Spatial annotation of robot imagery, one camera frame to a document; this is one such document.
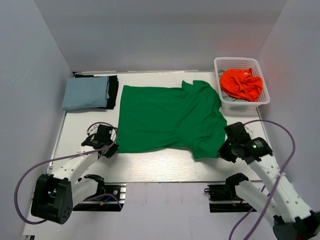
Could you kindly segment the green t shirt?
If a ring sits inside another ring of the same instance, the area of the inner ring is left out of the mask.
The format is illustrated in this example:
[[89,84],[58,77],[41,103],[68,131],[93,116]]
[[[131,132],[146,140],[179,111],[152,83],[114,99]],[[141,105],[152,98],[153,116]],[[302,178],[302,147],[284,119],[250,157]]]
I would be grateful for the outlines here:
[[125,85],[120,99],[119,153],[189,150],[195,160],[217,158],[227,121],[214,88],[203,80],[181,87]]

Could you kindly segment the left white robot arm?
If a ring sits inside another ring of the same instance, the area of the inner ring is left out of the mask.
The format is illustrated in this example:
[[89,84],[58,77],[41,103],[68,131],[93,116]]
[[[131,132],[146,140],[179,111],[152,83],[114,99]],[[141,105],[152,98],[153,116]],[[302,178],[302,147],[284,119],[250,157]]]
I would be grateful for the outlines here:
[[59,169],[37,179],[31,215],[62,225],[78,204],[107,196],[104,178],[87,171],[101,157],[111,158],[118,151],[117,137],[118,129],[108,123],[89,127],[87,138],[75,156],[69,157]]

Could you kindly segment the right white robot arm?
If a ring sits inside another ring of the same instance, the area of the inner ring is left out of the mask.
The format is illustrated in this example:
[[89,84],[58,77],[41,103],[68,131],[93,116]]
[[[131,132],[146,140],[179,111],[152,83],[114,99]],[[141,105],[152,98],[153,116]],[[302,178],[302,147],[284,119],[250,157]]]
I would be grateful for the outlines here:
[[245,239],[253,235],[262,219],[268,221],[278,240],[315,237],[320,232],[320,213],[303,201],[284,173],[296,149],[292,149],[283,165],[278,165],[268,143],[261,137],[252,139],[245,126],[236,122],[224,127],[226,140],[218,151],[218,157],[228,162],[235,163],[238,158],[245,161],[269,192],[265,195],[242,173],[225,180],[225,192],[229,198],[240,198],[259,213]]

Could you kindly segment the grey garment in basket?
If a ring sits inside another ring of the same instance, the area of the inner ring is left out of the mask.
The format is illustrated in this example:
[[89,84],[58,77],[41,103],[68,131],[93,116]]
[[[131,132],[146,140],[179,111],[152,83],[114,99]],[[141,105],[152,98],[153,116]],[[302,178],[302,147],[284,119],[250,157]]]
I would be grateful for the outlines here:
[[[222,69],[219,69],[218,70],[218,78],[220,79],[221,76],[223,75],[225,71],[222,70]],[[230,95],[228,95],[227,93],[225,93],[223,90],[221,90],[221,95],[222,95],[222,98],[225,100],[225,101],[228,101],[228,102],[247,102],[245,99],[238,99],[238,98],[234,98]]]

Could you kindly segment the folded light blue t shirt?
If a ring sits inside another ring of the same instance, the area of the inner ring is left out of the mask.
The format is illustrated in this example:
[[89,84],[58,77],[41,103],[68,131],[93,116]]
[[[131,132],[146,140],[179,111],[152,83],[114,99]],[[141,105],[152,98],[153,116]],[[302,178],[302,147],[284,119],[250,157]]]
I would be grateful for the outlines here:
[[107,105],[109,77],[69,78],[62,104],[64,111],[100,108]]

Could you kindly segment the folded black t shirt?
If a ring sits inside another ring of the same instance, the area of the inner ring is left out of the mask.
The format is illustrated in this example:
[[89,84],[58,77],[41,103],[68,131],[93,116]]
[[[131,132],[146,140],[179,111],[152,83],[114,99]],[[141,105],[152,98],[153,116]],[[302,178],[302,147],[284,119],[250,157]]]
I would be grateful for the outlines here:
[[102,108],[102,109],[108,109],[112,110],[114,109],[116,105],[116,99],[118,95],[118,89],[119,89],[119,81],[118,77],[116,75],[111,75],[111,76],[94,76],[94,75],[81,75],[81,74],[76,74],[74,78],[89,78],[89,77],[108,77],[109,80],[109,88],[108,88],[108,95],[109,99],[107,100],[107,104],[105,107],[96,107],[96,108]]

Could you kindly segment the white plastic basket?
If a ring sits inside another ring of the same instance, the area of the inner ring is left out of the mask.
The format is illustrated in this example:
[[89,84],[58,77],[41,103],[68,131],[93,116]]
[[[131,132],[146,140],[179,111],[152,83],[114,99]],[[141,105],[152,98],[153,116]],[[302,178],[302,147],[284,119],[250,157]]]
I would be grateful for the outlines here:
[[[252,69],[252,73],[256,77],[261,77],[263,81],[263,90],[258,98],[258,102],[238,102],[226,101],[222,98],[222,91],[220,88],[220,81],[218,77],[218,70],[229,69]],[[218,94],[221,100],[222,107],[228,110],[251,110],[261,105],[266,105],[270,102],[268,88],[260,68],[258,61],[254,58],[248,57],[217,57],[214,59],[214,70],[217,80]]]

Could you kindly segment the orange t shirt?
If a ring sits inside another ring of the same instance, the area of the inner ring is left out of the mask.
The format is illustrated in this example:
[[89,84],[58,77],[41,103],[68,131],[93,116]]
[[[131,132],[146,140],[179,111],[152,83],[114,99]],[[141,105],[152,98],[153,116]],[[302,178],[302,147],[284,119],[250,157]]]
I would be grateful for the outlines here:
[[263,91],[263,80],[254,76],[251,68],[228,69],[219,78],[220,89],[229,96],[247,102],[258,102]]

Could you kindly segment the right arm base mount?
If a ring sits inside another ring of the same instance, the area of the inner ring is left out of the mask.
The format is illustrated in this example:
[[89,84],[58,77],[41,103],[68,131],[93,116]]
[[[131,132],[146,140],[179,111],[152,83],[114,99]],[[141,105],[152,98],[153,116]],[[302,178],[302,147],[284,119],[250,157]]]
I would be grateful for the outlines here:
[[203,191],[208,195],[210,213],[247,213],[252,207],[236,195],[235,187],[249,178],[236,173],[224,184],[209,184]]

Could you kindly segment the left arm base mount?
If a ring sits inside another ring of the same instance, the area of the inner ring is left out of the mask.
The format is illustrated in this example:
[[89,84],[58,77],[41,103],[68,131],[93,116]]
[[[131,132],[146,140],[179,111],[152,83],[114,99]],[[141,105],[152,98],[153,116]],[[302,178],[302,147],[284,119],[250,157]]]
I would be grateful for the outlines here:
[[101,193],[73,208],[75,212],[120,212],[126,199],[126,183],[106,183]]

